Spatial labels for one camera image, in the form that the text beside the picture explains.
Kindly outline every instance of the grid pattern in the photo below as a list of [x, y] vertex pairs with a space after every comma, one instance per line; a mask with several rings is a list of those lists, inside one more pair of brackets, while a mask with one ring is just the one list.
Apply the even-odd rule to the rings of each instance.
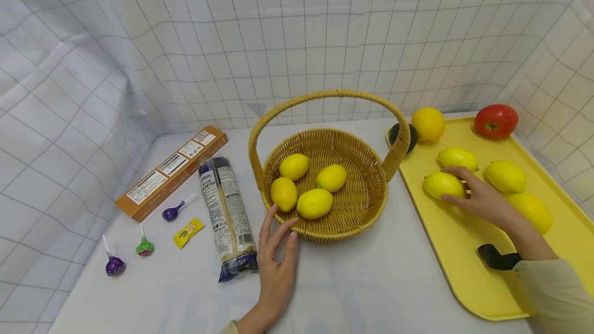
[[[406, 114], [509, 102], [524, 141], [593, 209], [594, 129], [575, 129], [594, 122], [583, 3], [4, 0], [0, 332], [48, 330], [156, 136], [251, 127], [306, 92], [373, 92]], [[382, 116], [326, 99], [271, 124]]]
[[520, 138], [594, 219], [594, 22], [587, 3], [571, 3], [498, 98], [520, 113]]

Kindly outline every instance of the plastic tray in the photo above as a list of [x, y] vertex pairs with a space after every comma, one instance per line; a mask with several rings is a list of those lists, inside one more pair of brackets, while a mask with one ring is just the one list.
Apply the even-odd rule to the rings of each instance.
[[553, 225], [544, 236], [575, 268], [594, 293], [594, 224], [514, 138], [488, 140], [473, 131], [474, 118], [446, 120], [445, 133], [434, 144], [419, 143], [400, 166], [417, 212], [453, 294], [470, 312], [490, 321], [526, 318], [535, 312], [512, 271], [486, 267], [476, 249], [493, 244], [502, 254], [515, 248], [504, 232], [473, 214], [438, 201], [423, 190], [423, 178], [440, 169], [439, 151], [460, 147], [476, 155], [477, 177], [495, 160], [515, 163], [526, 173], [527, 193], [548, 205]]

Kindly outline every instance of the tabletop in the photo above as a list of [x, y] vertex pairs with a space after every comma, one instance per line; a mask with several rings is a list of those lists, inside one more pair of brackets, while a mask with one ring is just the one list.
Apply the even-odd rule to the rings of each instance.
[[[461, 114], [449, 114], [457, 118]], [[258, 139], [263, 160], [288, 136], [309, 128], [351, 132], [379, 155], [387, 154], [385, 134], [394, 119], [266, 127]], [[248, 159], [251, 130], [228, 130], [229, 143], [218, 154], [230, 159], [254, 237], [266, 210]], [[177, 150], [191, 133], [161, 136], [138, 174], [145, 175]], [[532, 333], [526, 320], [489, 322], [477, 318], [452, 295], [429, 239], [399, 174], [389, 183], [382, 216], [358, 236], [331, 244], [300, 240], [293, 299], [270, 333]], [[196, 196], [168, 223], [161, 212]], [[206, 227], [183, 249], [173, 235], [192, 218]], [[198, 174], [142, 222], [155, 252], [135, 253], [140, 226], [118, 213], [105, 231], [110, 248], [128, 264], [117, 278], [105, 274], [107, 256], [98, 244], [50, 334], [218, 333], [258, 300], [256, 273], [217, 283], [220, 260]]]

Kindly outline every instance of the finger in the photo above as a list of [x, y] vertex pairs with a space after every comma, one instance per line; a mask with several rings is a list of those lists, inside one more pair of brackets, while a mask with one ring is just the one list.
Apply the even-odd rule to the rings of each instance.
[[470, 188], [472, 188], [473, 184], [475, 184], [476, 181], [480, 181], [480, 179], [477, 178], [476, 175], [472, 174], [470, 170], [466, 169], [464, 166], [449, 166], [442, 169], [441, 171], [456, 175], [456, 177], [464, 179], [464, 181], [468, 183], [468, 186]]
[[297, 218], [293, 218], [292, 220], [285, 221], [280, 227], [274, 232], [273, 236], [270, 237], [268, 243], [266, 244], [266, 253], [267, 256], [270, 258], [274, 258], [276, 255], [276, 251], [278, 247], [281, 245], [282, 241], [287, 236], [287, 231], [297, 222]]
[[297, 255], [297, 232], [293, 231], [287, 239], [285, 246], [285, 257], [283, 259], [283, 265], [290, 271], [295, 268], [295, 260]]
[[270, 207], [268, 213], [266, 213], [266, 218], [263, 220], [262, 229], [260, 229], [258, 240], [259, 248], [261, 249], [264, 245], [266, 245], [268, 239], [270, 239], [270, 227], [272, 226], [272, 220], [277, 211], [278, 206], [273, 204], [273, 206]]
[[452, 205], [456, 205], [458, 208], [465, 209], [468, 205], [469, 200], [467, 198], [458, 197], [456, 195], [451, 194], [443, 194], [441, 195], [441, 200], [450, 203]]

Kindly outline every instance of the cardboard box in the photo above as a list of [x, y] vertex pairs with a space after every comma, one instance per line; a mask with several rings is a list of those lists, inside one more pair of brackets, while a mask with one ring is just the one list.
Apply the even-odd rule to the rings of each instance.
[[118, 198], [115, 204], [134, 220], [144, 220], [225, 143], [227, 135], [222, 130], [207, 126]]

